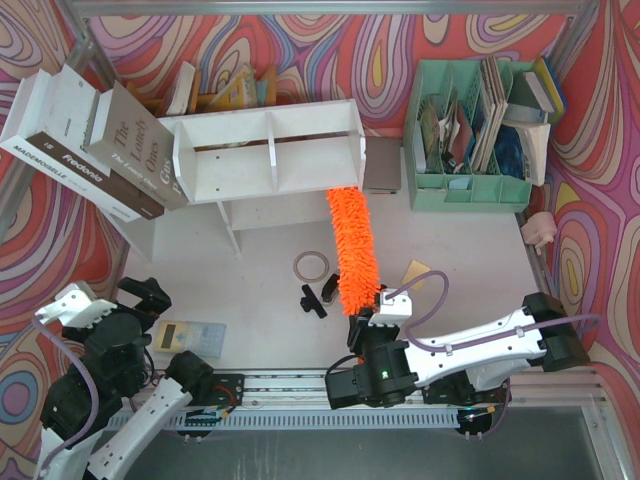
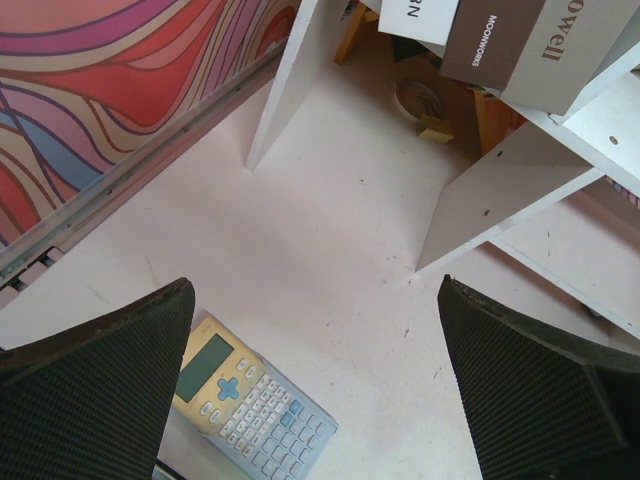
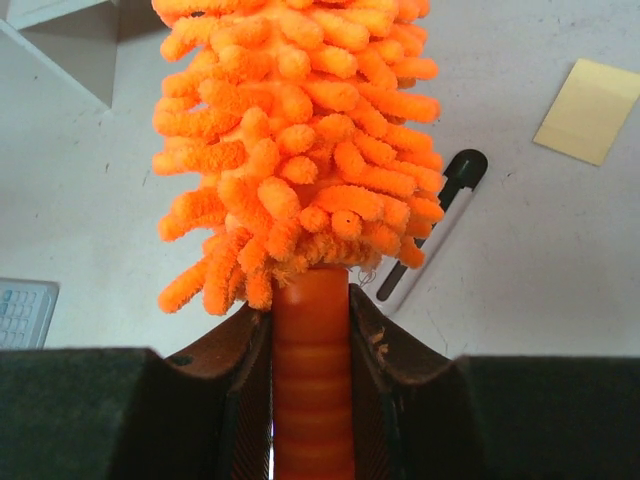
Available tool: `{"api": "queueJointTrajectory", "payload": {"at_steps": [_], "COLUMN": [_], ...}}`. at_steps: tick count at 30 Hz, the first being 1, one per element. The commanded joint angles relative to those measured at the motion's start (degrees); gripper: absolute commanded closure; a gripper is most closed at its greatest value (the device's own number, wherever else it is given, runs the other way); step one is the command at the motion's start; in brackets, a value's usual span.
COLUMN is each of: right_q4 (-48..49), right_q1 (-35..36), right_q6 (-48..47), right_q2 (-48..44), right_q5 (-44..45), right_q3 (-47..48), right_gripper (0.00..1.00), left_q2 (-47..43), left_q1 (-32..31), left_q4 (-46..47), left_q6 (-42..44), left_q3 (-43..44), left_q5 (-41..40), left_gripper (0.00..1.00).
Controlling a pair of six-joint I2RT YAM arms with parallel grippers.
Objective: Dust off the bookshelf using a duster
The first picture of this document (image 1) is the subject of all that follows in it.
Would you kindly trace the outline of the orange microfiber duster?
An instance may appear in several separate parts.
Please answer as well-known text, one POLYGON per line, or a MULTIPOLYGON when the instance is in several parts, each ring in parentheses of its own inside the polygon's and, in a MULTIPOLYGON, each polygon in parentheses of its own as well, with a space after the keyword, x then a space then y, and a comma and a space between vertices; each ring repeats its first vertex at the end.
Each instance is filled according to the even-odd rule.
POLYGON ((374 305, 380 276, 366 196, 356 187, 327 192, 340 278, 343 313, 356 315, 374 305))

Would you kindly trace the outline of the clear tape roll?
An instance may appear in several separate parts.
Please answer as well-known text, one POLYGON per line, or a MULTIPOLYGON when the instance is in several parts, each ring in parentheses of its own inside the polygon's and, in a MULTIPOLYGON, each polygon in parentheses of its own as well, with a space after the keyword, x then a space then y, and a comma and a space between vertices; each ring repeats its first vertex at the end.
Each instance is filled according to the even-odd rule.
POLYGON ((303 283, 316 283, 329 273, 329 260, 318 251, 300 253, 293 262, 293 272, 303 283))

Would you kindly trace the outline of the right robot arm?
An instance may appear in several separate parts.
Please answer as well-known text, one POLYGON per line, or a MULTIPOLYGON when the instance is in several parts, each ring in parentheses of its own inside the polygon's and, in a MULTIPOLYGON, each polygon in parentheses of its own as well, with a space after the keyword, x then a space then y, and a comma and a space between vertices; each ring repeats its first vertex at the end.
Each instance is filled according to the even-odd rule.
POLYGON ((474 405, 479 394, 531 366, 556 372, 590 360, 562 303, 546 293, 527 295, 521 308, 496 321, 426 339, 399 336, 412 301, 390 294, 382 291, 376 307, 350 317, 347 346, 360 362, 327 370, 332 409, 392 407, 419 389, 433 404, 474 405))

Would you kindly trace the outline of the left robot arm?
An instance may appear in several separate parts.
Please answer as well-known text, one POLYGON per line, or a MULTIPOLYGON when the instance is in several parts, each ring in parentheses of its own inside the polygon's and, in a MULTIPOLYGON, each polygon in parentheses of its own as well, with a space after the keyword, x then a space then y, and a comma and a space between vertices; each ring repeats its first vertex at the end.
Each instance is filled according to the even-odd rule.
POLYGON ((32 318, 33 327, 71 361, 45 397, 37 479, 122 479, 174 414, 212 398, 212 367, 191 351, 179 353, 147 401, 109 442, 95 446, 124 399, 151 379, 148 331, 171 306, 154 278, 124 277, 118 287, 138 303, 127 307, 101 299, 79 281, 32 318))

